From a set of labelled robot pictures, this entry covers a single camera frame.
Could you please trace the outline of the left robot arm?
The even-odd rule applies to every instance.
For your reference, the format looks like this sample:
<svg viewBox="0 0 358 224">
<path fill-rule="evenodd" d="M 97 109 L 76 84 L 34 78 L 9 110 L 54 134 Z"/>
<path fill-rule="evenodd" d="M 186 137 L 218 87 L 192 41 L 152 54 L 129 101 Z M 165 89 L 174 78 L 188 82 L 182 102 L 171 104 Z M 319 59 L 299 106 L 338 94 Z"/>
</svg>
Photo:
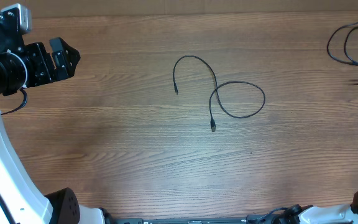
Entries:
<svg viewBox="0 0 358 224">
<path fill-rule="evenodd" d="M 57 82 L 74 75 L 79 52 L 63 39 L 0 50 L 0 94 Z M 70 188 L 43 195 L 35 186 L 7 135 L 0 110 L 0 223 L 114 223 L 103 208 L 80 205 Z"/>
</svg>

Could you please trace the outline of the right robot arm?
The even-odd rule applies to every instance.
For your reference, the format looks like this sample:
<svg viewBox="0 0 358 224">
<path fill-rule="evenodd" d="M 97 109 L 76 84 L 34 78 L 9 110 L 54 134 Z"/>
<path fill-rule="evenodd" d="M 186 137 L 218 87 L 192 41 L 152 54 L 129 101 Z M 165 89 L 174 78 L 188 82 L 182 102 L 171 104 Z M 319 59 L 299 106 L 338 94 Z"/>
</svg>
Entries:
<svg viewBox="0 0 358 224">
<path fill-rule="evenodd" d="M 333 207 L 294 206 L 277 216 L 272 223 L 322 224 L 322 223 L 358 223 L 358 191 L 351 204 Z"/>
</svg>

